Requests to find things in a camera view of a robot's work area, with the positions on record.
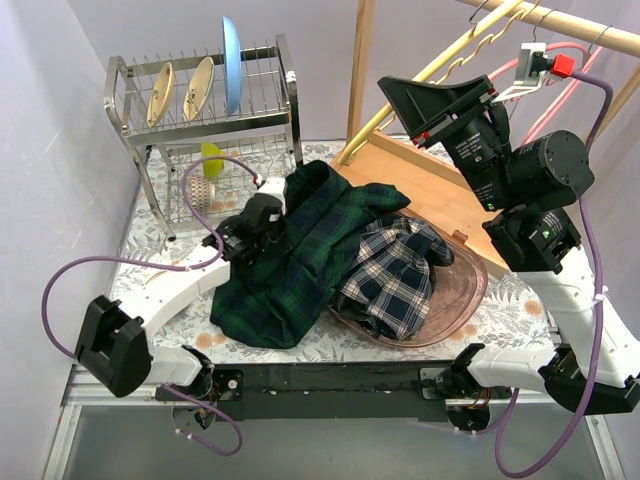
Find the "yellow hanger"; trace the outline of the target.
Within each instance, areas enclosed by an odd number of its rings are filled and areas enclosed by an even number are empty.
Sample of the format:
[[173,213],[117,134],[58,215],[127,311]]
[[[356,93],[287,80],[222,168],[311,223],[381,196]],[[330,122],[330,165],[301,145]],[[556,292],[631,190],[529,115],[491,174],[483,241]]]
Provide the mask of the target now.
[[[525,6],[525,1],[499,1],[490,7],[488,1],[473,1],[476,10],[469,20],[469,29],[457,40],[449,45],[434,60],[427,64],[413,78],[414,81],[425,83],[438,70],[448,63],[446,73],[436,81],[444,82],[457,67],[462,67],[478,55],[480,50],[503,36],[515,21],[524,20],[531,14],[540,2],[534,1]],[[384,129],[382,122],[392,114],[392,107],[386,103],[356,134],[348,141],[343,151],[336,158],[339,165],[349,165],[351,157],[358,152],[376,131]]]

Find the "green tartan skirt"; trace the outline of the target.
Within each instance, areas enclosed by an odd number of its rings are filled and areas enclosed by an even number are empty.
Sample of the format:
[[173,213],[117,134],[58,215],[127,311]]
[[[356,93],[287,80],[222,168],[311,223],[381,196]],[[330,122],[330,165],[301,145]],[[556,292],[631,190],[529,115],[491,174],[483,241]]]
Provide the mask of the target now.
[[373,221],[409,205],[395,186],[353,186],[314,160],[286,178],[287,233],[293,248],[235,267],[215,290],[210,321],[250,347],[289,349],[315,324]]

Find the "navy cream plaid skirt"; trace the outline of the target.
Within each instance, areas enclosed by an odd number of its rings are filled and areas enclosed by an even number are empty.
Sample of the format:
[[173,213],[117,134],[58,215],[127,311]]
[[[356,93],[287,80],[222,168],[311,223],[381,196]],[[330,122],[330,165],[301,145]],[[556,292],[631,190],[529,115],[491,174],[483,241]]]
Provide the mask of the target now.
[[435,269],[454,260],[426,221],[385,215],[364,227],[356,259],[328,308],[375,338],[408,340],[429,314]]

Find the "pink wavy hanger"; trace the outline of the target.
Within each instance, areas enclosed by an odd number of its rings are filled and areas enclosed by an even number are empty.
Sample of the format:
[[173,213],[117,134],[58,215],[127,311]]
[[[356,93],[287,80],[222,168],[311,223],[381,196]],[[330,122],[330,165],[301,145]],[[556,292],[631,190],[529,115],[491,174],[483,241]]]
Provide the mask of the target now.
[[[533,28],[533,33],[532,33],[532,35],[533,35],[533,41],[532,41],[532,42],[525,42],[525,43],[534,43],[534,42],[539,42],[539,41],[537,40],[537,33],[536,33],[536,30],[537,30],[537,27],[538,27],[538,25],[539,25],[540,23],[541,23],[541,21],[538,21],[538,22],[535,24],[534,28]],[[505,74],[508,74],[508,73],[511,73],[511,74],[512,74],[512,77],[511,77],[511,83],[510,83],[509,85],[507,85],[504,89],[502,89],[499,93],[497,93],[496,97],[497,97],[501,92],[503,92],[506,88],[508,88],[509,86],[511,86],[511,85],[512,85],[512,82],[513,82],[513,80],[514,80],[514,76],[515,76],[515,70],[516,70],[516,65],[517,65],[517,57],[518,57],[518,55],[519,55],[519,52],[520,52],[520,49],[519,49],[519,51],[518,51],[517,56],[516,56],[514,59],[512,59],[512,60],[508,61],[507,63],[505,63],[504,65],[502,65],[502,66],[498,67],[496,70],[494,70],[493,72],[491,72],[491,73],[489,74],[489,80],[490,80],[492,83],[495,83],[495,82],[496,82],[496,80],[497,80],[500,76],[502,76],[502,75],[505,75]],[[578,51],[578,50],[574,50],[574,49],[560,49],[560,50],[554,50],[554,51],[547,51],[547,55],[548,55],[549,57],[551,57],[551,58],[555,57],[555,56],[556,56],[556,55],[558,55],[558,54],[563,54],[563,55],[570,56],[570,57],[574,58],[574,59],[576,60],[576,66],[577,66],[577,65],[579,65],[579,66],[582,68],[583,55],[582,55],[582,53],[581,53],[580,51]],[[556,77],[556,76],[549,75],[549,76],[547,76],[547,77],[545,78],[545,80],[544,80],[544,82],[543,82],[543,84],[542,84],[541,88],[542,88],[543,86],[547,85],[547,84],[550,82],[550,80],[551,80],[551,78],[552,78],[552,77],[554,77],[556,80],[561,79],[561,78],[558,78],[558,77]],[[519,98],[515,98],[515,99],[507,100],[507,101],[504,101],[504,102],[516,101],[516,100],[517,100],[517,99],[519,99]]]

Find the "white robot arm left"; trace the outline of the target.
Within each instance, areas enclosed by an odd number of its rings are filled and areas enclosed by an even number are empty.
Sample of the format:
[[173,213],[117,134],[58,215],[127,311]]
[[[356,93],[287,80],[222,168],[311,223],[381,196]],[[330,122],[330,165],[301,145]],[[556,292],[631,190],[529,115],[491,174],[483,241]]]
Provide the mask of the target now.
[[213,363],[188,346],[159,347],[155,334],[194,300],[285,243],[282,195],[256,193],[240,214],[224,220],[184,261],[151,285],[120,300],[100,295],[86,310],[74,356],[115,397],[145,384],[168,384],[188,398],[205,398]]

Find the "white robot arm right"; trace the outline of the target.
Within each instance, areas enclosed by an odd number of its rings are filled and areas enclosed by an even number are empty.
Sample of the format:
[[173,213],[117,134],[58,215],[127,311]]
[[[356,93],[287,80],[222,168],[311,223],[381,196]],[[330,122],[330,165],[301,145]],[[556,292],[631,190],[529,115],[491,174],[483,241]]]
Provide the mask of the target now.
[[566,213],[593,184],[584,142],[558,130],[519,148],[486,76],[432,85],[385,76],[379,88],[413,144],[441,144],[481,206],[483,229],[508,268],[539,297],[560,329],[557,347],[467,347],[435,380],[448,394],[486,388],[534,390],[581,415],[631,412],[639,402],[639,344],[592,270]]

